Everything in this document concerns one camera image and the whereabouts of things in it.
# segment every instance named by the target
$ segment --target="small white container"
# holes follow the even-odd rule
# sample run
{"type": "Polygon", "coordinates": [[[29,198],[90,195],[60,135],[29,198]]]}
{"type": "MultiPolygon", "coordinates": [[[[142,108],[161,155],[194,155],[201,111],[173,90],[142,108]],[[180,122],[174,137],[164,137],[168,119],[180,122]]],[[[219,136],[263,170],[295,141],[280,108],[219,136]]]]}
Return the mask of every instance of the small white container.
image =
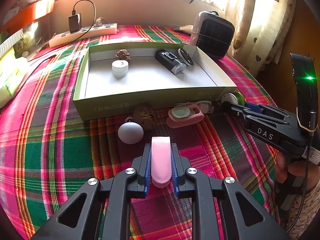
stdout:
{"type": "Polygon", "coordinates": [[[116,60],[112,63],[112,73],[116,78],[122,78],[128,73],[129,63],[126,60],[116,60]]]}

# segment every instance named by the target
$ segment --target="pink soap bar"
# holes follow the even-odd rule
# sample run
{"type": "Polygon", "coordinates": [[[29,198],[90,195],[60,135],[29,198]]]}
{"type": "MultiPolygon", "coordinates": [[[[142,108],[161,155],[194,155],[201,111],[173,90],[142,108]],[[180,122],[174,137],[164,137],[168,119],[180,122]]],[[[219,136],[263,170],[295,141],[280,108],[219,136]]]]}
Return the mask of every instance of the pink soap bar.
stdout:
{"type": "Polygon", "coordinates": [[[166,187],[171,179],[170,137],[153,137],[151,140],[151,179],[153,185],[166,187]]]}

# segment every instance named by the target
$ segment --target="wall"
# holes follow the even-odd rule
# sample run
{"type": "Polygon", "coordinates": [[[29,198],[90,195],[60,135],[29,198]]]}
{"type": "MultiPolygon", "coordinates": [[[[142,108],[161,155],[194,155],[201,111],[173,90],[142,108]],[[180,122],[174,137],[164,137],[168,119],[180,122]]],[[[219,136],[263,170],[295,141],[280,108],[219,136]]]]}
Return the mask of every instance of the wall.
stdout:
{"type": "MultiPolygon", "coordinates": [[[[57,0],[50,16],[51,33],[69,30],[68,17],[78,0],[57,0]]],[[[203,1],[194,0],[91,0],[97,9],[97,18],[119,25],[156,25],[177,27],[193,25],[196,15],[203,11],[221,10],[203,1]]],[[[92,4],[82,1],[76,5],[76,12],[82,14],[82,26],[90,26],[93,19],[92,4]]]]}
{"type": "Polygon", "coordinates": [[[257,79],[280,108],[296,111],[297,94],[292,79],[290,53],[313,58],[320,98],[320,23],[303,0],[297,0],[294,16],[278,65],[266,65],[257,79]]]}

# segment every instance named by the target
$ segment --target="blue gripper pad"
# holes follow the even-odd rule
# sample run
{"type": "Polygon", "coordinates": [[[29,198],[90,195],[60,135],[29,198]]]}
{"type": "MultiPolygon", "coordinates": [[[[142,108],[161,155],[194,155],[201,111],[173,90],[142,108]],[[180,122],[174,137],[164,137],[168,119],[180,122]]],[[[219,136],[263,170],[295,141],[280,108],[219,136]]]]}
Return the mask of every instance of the blue gripper pad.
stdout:
{"type": "Polygon", "coordinates": [[[244,103],[244,107],[247,107],[247,108],[249,108],[251,111],[256,112],[256,113],[258,113],[258,114],[262,114],[262,110],[261,110],[261,108],[260,108],[259,105],[245,102],[245,103],[244,103]]]}
{"type": "Polygon", "coordinates": [[[178,196],[178,193],[179,193],[178,172],[177,172],[176,163],[174,161],[172,145],[171,145],[171,170],[172,170],[171,179],[172,179],[174,194],[178,196]]]}
{"type": "Polygon", "coordinates": [[[150,188],[150,182],[151,182],[151,146],[148,153],[148,159],[146,164],[146,172],[145,172],[145,184],[144,184],[144,195],[147,197],[148,191],[150,188]]]}

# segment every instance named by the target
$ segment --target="transparent cap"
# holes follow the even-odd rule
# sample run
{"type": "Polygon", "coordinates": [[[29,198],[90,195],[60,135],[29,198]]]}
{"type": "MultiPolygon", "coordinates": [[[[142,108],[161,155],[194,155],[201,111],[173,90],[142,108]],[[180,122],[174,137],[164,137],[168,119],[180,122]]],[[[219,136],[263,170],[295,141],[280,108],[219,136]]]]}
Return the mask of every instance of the transparent cap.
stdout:
{"type": "Polygon", "coordinates": [[[181,74],[187,68],[186,64],[181,63],[173,67],[171,70],[173,74],[178,75],[181,74]]]}

